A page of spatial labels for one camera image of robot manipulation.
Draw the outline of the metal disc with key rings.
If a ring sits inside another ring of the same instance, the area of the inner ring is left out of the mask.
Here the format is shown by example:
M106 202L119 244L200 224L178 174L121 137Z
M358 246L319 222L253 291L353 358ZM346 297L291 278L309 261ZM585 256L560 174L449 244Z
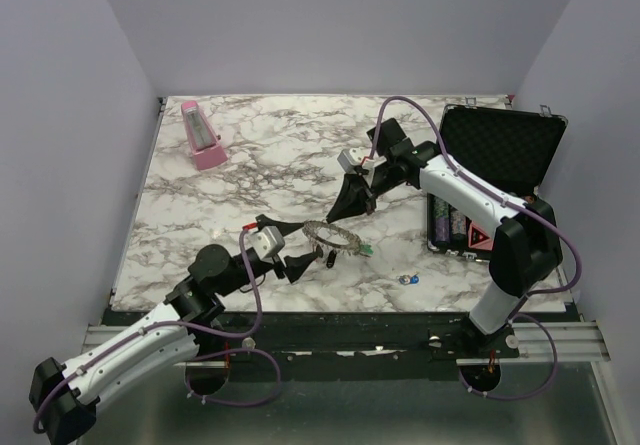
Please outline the metal disc with key rings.
M364 256L360 254L360 247L362 245L369 245L366 244L359 235L335 224L322 221L306 221L302 232L310 241L313 248L319 247L321 249L325 266L328 269L335 266L337 257L340 254Z

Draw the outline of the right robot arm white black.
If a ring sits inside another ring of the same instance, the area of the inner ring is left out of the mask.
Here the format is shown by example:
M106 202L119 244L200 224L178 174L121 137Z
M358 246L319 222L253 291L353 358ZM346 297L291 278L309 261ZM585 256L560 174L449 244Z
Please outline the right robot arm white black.
M414 144L394 119L370 130L381 139L377 152L383 162L359 149L340 152L344 171L339 195L326 216L329 223L371 214L388 191L408 184L444 200L477 224L493 242L489 261L491 283L468 315L460 344L480 357L496 345L496 334L526 301L536 283L562 262L552 207L532 204L499 190L464 170L441 145Z

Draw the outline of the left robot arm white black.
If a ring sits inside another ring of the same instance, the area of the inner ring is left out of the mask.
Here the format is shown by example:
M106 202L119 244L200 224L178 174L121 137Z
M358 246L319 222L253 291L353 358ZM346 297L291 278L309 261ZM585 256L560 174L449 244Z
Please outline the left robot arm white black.
M253 337L263 309L256 309L248 330L227 332L213 325L224 311L220 299L244 286L257 294L257 278L268 273L296 282L323 255L321 248L298 257L279 255L286 236L303 226L257 216L241 230L238 255L218 244L205 246L187 277L133 325L89 352L38 364L29 391L34 433L52 444L70 444L93 427L99 406L145 374L180 361L212 359L222 343Z

